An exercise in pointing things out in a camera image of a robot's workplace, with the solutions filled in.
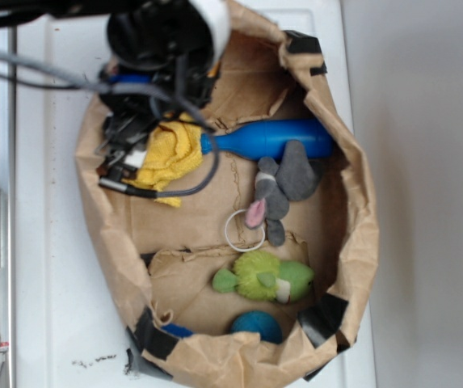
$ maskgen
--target yellow cloth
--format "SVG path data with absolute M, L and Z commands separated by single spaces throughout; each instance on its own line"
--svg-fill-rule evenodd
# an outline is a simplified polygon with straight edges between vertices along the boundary
M 178 121 L 161 123 L 151 134 L 143 167 L 134 180 L 127 180 L 137 188 L 162 192 L 174 179 L 185 176 L 202 163 L 201 129 L 198 125 Z M 178 197 L 158 198 L 157 202 L 178 208 Z

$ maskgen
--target brown paper bag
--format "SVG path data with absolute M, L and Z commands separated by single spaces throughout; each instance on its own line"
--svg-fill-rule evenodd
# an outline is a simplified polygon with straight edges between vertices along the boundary
M 283 223 L 287 241 L 266 250 L 296 259 L 316 272 L 314 292 L 295 305 L 252 302 L 217 294 L 209 283 L 238 258 L 225 242 L 227 217 L 253 200 L 256 164 L 222 154 L 217 176 L 180 209 L 107 191 L 98 185 L 107 109 L 89 106 L 76 153 L 84 213 L 100 265 L 124 325 L 149 365 L 187 386 L 277 387 L 313 376 L 356 341 L 378 259 L 378 225 L 371 174 L 364 152 L 340 120 L 330 95 L 317 40 L 282 32 L 253 11 L 229 2 L 234 32 L 222 75 L 204 110 L 221 133 L 242 123 L 316 116 L 335 139 L 325 175 L 308 200 L 291 203 Z M 211 165 L 169 189 L 198 183 Z M 258 236 L 236 221 L 230 236 L 255 244 Z M 248 310 L 276 317 L 284 342 L 254 333 L 229 335 Z M 195 332 L 178 339 L 162 331 L 169 322 Z

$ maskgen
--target rubber band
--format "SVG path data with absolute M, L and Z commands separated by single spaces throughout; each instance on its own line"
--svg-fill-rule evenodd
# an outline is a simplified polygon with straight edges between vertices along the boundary
M 225 240 L 228 242 L 229 246 L 232 247 L 235 251 L 237 252 L 251 252 L 251 251 L 255 251 L 257 249 L 259 249 L 263 243 L 265 243 L 265 228 L 263 226 L 261 226 L 261 230 L 262 230 L 262 240 L 259 242 L 258 245 L 252 247 L 252 248 L 238 248 L 236 247 L 235 245 L 233 245 L 233 243 L 231 242 L 231 240 L 229 240 L 229 236 L 228 236 L 228 225 L 229 223 L 231 222 L 231 220 L 237 215 L 237 214 L 240 214 L 240 213 L 245 213 L 247 211 L 247 209 L 240 209 L 240 210 L 237 210 L 236 212 L 234 212 L 233 214 L 231 214 L 228 218 L 228 221 L 225 222 L 225 228 L 224 228 L 224 235 L 225 235 Z

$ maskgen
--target white table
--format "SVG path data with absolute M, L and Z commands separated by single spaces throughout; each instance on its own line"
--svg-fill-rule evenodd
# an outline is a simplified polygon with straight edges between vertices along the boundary
M 246 4 L 284 29 L 319 38 L 332 94 L 351 128 L 339 0 L 249 0 Z M 18 51 L 95 79 L 109 56 L 105 20 L 40 19 L 18 30 Z M 74 168 L 75 142 L 90 98 L 85 91 L 17 90 L 17 386 L 176 386 L 146 375 L 124 374 L 128 341 L 84 225 Z M 367 312 L 355 347 L 333 360 L 311 383 L 300 380 L 292 387 L 375 385 Z

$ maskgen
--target blue water bottle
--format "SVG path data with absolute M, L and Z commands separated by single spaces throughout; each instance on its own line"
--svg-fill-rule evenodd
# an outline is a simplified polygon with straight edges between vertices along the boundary
M 290 140 L 303 143 L 308 158 L 325 158 L 331 155 L 334 143 L 317 119 L 257 121 L 215 139 L 221 150 L 250 160 L 264 156 L 280 160 Z M 212 150 L 207 135 L 202 135 L 200 143 L 203 154 Z

